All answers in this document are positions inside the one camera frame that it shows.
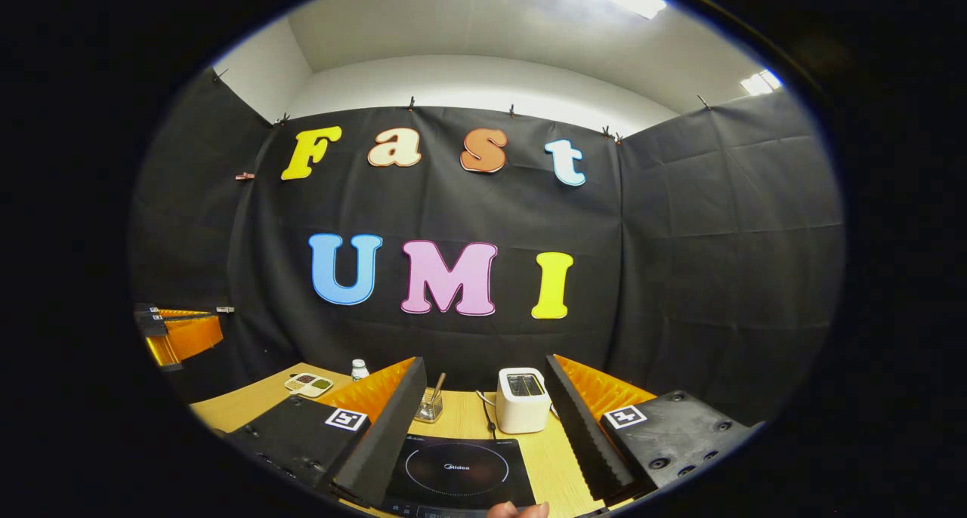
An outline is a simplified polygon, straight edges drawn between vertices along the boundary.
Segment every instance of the black induction cooker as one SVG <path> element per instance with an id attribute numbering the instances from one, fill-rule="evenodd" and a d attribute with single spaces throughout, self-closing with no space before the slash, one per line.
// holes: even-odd
<path id="1" fill-rule="evenodd" d="M 535 504 L 517 439 L 407 435 L 380 509 L 406 518 L 484 518 Z"/>

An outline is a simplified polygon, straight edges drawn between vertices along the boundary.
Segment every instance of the small bottle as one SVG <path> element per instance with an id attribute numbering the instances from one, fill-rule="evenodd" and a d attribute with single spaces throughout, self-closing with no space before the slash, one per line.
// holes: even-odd
<path id="1" fill-rule="evenodd" d="M 360 379 L 365 379 L 369 377 L 369 371 L 366 370 L 366 361 L 361 359 L 353 359 L 353 381 L 358 381 Z"/>

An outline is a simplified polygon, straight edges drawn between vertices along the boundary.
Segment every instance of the black curtain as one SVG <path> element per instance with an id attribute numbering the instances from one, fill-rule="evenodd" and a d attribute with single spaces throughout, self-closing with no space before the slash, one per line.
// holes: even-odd
<path id="1" fill-rule="evenodd" d="M 131 199 L 128 267 L 132 302 L 214 312 L 229 306 L 227 253 L 236 208 L 270 125 L 223 82 L 202 71 L 173 98 L 156 130 Z M 231 315 L 224 341 L 166 375 L 186 401 L 250 380 L 233 350 Z"/>
<path id="2" fill-rule="evenodd" d="M 771 418 L 829 328 L 844 262 L 836 177 L 780 89 L 622 141 L 622 283 L 608 372 Z"/>
<path id="3" fill-rule="evenodd" d="M 342 137 L 300 180 L 280 180 L 297 133 L 341 126 Z M 409 127 L 420 133 L 422 160 L 411 167 L 373 167 L 366 154 L 377 133 Z M 505 167 L 471 173 L 460 165 L 464 137 L 477 128 L 508 137 Z M 583 152 L 586 182 L 560 182 L 543 147 L 568 139 Z M 253 379 L 298 360 L 348 373 L 362 357 L 370 371 L 423 356 L 428 377 L 446 372 L 452 390 L 493 390 L 501 367 L 541 366 L 562 353 L 603 368 L 611 342 L 621 270 L 619 175 L 614 140 L 582 127 L 480 109 L 353 109 L 294 119 L 277 127 L 243 202 L 244 226 L 232 253 L 230 287 L 239 342 Z M 356 281 L 349 242 L 370 233 L 376 284 L 362 304 L 330 304 L 314 291 L 308 237 L 335 233 L 339 283 Z M 403 312 L 410 263 L 408 240 L 432 240 L 448 267 L 464 246 L 497 246 L 490 271 L 490 316 Z M 534 319 L 541 284 L 536 256 L 573 256 L 563 319 Z"/>

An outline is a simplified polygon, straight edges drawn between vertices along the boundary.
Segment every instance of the blue letter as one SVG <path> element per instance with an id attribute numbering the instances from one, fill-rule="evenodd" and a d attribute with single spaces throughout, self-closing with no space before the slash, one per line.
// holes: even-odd
<path id="1" fill-rule="evenodd" d="M 356 235 L 349 242 L 356 248 L 356 284 L 343 288 L 335 281 L 335 250 L 342 246 L 338 235 L 318 233 L 308 237 L 312 247 L 312 287 L 331 304 L 360 304 L 369 299 L 376 273 L 376 249 L 383 239 L 376 235 Z"/>
<path id="2" fill-rule="evenodd" d="M 574 160 L 581 159 L 581 152 L 570 147 L 570 140 L 554 140 L 553 143 L 545 144 L 545 150 L 553 157 L 554 174 L 557 175 L 557 180 L 569 187 L 579 187 L 584 184 L 584 174 L 574 171 Z"/>

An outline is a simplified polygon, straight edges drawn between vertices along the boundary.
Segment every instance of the hand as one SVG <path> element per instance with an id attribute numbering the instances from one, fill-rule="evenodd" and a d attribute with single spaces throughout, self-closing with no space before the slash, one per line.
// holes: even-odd
<path id="1" fill-rule="evenodd" d="M 487 511 L 487 518 L 547 518 L 548 512 L 550 512 L 549 505 L 542 503 L 525 508 L 523 512 L 518 514 L 517 507 L 514 507 L 514 504 L 510 501 L 507 501 L 507 503 L 493 505 Z"/>

